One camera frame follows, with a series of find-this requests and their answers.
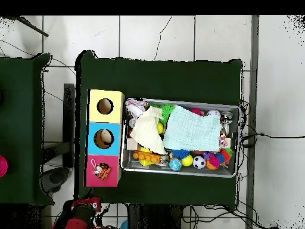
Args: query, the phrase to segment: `light blue cloth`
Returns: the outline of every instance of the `light blue cloth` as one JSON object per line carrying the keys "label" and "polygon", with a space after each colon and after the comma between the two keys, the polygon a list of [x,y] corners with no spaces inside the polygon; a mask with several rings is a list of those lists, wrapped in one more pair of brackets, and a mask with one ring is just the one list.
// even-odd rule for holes
{"label": "light blue cloth", "polygon": [[175,106],[167,122],[163,144],[168,149],[218,151],[220,130],[219,116],[202,117]]}

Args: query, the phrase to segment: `white cloth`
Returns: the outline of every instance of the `white cloth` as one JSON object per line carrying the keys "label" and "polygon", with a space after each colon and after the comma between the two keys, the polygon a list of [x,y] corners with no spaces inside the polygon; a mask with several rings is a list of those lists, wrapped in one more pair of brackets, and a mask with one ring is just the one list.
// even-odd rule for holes
{"label": "white cloth", "polygon": [[162,118],[162,109],[151,106],[138,117],[130,137],[154,153],[167,154],[157,130],[158,121]]}

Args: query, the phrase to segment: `towel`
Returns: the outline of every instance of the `towel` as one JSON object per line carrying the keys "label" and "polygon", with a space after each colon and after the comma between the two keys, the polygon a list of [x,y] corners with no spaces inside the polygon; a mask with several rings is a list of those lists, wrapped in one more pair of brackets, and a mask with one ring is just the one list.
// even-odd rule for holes
{"label": "towel", "polygon": [[199,116],[181,106],[170,114],[163,144],[168,149],[219,150],[220,116]]}
{"label": "towel", "polygon": [[130,137],[154,153],[167,154],[157,130],[159,119],[162,119],[162,109],[151,106],[138,117]]}

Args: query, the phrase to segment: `stacked boxes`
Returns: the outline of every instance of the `stacked boxes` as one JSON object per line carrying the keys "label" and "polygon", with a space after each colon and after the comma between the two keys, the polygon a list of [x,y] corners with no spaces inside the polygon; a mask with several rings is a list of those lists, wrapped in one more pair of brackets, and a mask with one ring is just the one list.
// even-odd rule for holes
{"label": "stacked boxes", "polygon": [[119,91],[88,90],[86,187],[116,187],[121,177],[119,158],[124,99]]}

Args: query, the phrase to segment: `pink object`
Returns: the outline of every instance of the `pink object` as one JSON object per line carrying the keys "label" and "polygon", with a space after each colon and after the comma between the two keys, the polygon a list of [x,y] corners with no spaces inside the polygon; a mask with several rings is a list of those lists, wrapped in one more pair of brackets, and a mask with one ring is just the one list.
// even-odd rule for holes
{"label": "pink object", "polygon": [[3,156],[0,156],[0,177],[3,177],[7,172],[8,161]]}
{"label": "pink object", "polygon": [[[108,177],[104,180],[98,178],[93,172],[95,170],[92,165],[99,163],[106,163],[111,171]],[[86,187],[117,187],[119,173],[119,160],[117,156],[93,156],[88,155],[87,169],[86,169]]]}
{"label": "pink object", "polygon": [[193,108],[193,109],[191,110],[191,112],[193,112],[193,113],[198,114],[199,116],[201,116],[201,111],[200,111],[200,109],[198,109],[198,108]]}
{"label": "pink object", "polygon": [[215,155],[211,155],[210,158],[208,159],[211,165],[213,165],[216,169],[219,168],[220,162],[219,160],[215,157]]}

